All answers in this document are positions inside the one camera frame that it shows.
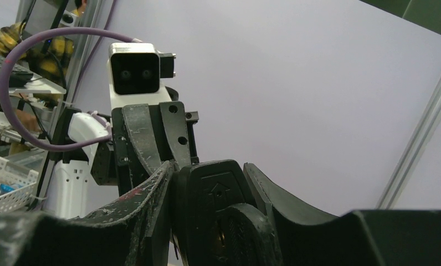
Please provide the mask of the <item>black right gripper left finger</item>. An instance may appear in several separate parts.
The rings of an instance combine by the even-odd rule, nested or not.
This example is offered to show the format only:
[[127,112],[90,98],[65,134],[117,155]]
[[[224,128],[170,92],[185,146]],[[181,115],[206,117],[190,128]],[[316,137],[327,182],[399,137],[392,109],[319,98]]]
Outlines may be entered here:
[[149,179],[83,218],[0,213],[0,265],[167,265],[166,161]]

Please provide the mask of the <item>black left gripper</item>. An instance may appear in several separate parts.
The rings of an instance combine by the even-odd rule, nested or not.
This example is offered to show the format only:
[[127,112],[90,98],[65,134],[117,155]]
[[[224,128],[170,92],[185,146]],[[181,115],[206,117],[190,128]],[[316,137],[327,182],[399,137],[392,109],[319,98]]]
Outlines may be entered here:
[[112,111],[115,170],[119,194],[142,184],[165,161],[176,170],[199,163],[193,126],[197,111],[180,101],[126,105]]

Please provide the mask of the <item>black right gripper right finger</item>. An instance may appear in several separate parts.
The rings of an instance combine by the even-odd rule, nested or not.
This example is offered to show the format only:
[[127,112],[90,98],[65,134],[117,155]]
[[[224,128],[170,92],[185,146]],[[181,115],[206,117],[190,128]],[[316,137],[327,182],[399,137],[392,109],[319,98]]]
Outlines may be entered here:
[[441,265],[441,211],[322,211],[244,165],[257,204],[273,221],[285,265]]

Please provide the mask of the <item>black u-lock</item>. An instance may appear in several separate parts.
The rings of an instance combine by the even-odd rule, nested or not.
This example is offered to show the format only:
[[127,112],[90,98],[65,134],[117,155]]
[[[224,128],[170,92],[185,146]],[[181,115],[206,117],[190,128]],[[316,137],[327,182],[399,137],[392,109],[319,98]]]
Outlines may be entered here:
[[172,232],[183,265],[283,265],[276,231],[234,160],[181,168]]

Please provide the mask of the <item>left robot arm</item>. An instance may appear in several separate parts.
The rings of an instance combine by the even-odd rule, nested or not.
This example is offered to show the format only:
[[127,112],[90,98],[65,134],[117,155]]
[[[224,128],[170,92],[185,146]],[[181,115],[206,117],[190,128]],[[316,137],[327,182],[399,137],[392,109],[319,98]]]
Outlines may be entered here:
[[59,218],[84,217],[147,180],[165,161],[198,163],[193,125],[199,116],[181,101],[115,108],[98,116],[69,108],[59,119],[56,140],[112,137],[74,151],[56,152],[45,209]]

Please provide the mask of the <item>white perforated basket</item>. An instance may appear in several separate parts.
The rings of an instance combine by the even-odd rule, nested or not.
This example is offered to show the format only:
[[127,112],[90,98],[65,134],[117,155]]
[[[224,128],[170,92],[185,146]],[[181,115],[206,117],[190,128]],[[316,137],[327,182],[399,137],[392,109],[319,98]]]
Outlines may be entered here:
[[38,172],[0,157],[0,213],[31,203]]

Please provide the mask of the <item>aluminium frame rail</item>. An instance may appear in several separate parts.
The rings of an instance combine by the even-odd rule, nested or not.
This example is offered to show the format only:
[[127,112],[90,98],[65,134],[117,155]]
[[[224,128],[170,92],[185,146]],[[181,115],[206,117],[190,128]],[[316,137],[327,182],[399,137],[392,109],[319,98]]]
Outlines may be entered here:
[[391,209],[398,201],[402,191],[423,155],[427,143],[441,120],[441,77],[430,100],[421,116],[418,125],[412,133],[391,178],[383,190],[377,204],[377,209]]

